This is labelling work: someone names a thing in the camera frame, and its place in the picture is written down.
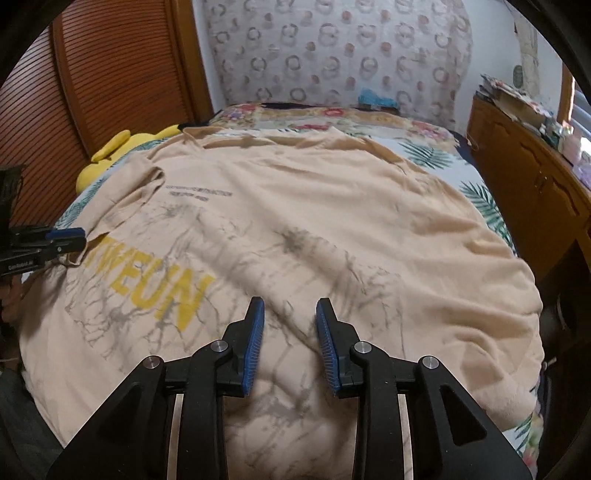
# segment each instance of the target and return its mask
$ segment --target window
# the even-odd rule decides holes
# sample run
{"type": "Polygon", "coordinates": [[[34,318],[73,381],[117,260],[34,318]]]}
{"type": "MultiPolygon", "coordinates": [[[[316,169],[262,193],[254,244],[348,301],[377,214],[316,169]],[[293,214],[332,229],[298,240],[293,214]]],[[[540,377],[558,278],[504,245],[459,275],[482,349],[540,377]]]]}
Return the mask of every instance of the window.
{"type": "Polygon", "coordinates": [[[570,123],[581,130],[585,138],[591,140],[591,105],[577,83],[574,86],[573,113],[570,123]]]}

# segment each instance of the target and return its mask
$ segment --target stuffed toy ear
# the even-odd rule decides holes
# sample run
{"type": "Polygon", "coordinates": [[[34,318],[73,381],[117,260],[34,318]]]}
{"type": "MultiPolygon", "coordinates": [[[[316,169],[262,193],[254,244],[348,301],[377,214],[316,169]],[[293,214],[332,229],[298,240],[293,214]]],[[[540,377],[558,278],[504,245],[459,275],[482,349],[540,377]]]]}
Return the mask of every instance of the stuffed toy ear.
{"type": "Polygon", "coordinates": [[[163,138],[174,137],[179,135],[181,131],[178,129],[178,125],[172,125],[154,135],[154,140],[162,140],[163,138]]]}
{"type": "Polygon", "coordinates": [[[121,145],[127,142],[131,138],[131,132],[129,130],[123,130],[111,138],[106,145],[101,148],[97,153],[92,155],[90,161],[92,163],[98,163],[101,160],[104,160],[110,154],[112,154],[115,150],[117,150],[121,145]]]}

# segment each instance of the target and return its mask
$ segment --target wall decoration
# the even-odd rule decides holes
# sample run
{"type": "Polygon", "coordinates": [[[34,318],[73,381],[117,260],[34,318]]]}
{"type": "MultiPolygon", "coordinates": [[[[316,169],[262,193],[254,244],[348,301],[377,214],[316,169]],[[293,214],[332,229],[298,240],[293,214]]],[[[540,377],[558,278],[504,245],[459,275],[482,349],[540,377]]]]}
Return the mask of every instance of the wall decoration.
{"type": "Polygon", "coordinates": [[[462,0],[207,0],[228,103],[357,106],[362,91],[454,128],[472,59],[462,0]]]}

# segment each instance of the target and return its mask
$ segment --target blue object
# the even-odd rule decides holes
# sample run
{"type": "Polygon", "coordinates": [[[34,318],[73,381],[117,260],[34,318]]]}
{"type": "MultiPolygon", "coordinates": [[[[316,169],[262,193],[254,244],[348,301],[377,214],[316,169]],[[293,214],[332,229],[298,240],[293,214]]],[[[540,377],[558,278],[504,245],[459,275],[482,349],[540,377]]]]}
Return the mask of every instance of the blue object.
{"type": "Polygon", "coordinates": [[[255,381],[256,368],[261,353],[262,332],[265,326],[265,302],[260,299],[256,305],[251,334],[244,356],[244,376],[242,377],[242,389],[245,395],[249,395],[255,381]]]}
{"type": "Polygon", "coordinates": [[[386,108],[398,108],[398,102],[396,100],[393,98],[380,97],[377,93],[368,88],[361,90],[357,101],[360,105],[375,105],[386,108]]]}
{"type": "Polygon", "coordinates": [[[318,331],[318,340],[322,350],[322,360],[324,360],[324,371],[326,379],[333,393],[338,394],[341,384],[339,381],[339,361],[337,359],[335,345],[330,335],[329,325],[326,321],[326,315],[320,302],[316,304],[316,329],[318,331]]]}
{"type": "Polygon", "coordinates": [[[52,230],[45,236],[45,240],[56,240],[59,238],[71,238],[73,236],[86,237],[83,228],[64,228],[62,230],[52,230]]]}

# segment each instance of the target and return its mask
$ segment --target bedsheet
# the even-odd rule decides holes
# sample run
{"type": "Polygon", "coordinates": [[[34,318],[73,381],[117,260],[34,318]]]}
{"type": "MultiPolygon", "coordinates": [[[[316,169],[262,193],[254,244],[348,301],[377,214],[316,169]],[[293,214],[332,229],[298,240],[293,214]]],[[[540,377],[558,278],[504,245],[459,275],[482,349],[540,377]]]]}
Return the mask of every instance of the bedsheet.
{"type": "MultiPolygon", "coordinates": [[[[388,147],[393,152],[412,161],[430,173],[436,175],[449,185],[463,193],[478,209],[491,230],[497,233],[510,248],[515,251],[511,236],[506,228],[502,216],[496,206],[494,198],[486,187],[478,171],[460,155],[453,153],[457,141],[452,134],[440,127],[423,125],[403,119],[404,122],[392,120],[390,114],[359,112],[353,109],[297,109],[295,111],[277,111],[265,109],[262,106],[241,105],[231,107],[220,113],[212,121],[213,125],[232,128],[236,135],[241,130],[277,128],[283,131],[325,131],[332,126],[352,136],[368,136],[388,147]]],[[[136,150],[153,148],[162,141],[154,141],[138,147],[136,150]]],[[[126,162],[130,152],[110,170],[105,172],[74,202],[57,223],[59,228],[69,226],[92,198],[98,188],[121,165],[126,162]]],[[[518,427],[505,432],[505,436],[514,448],[523,456],[524,461],[535,472],[535,461],[538,453],[543,422],[537,411],[518,427]]]]}

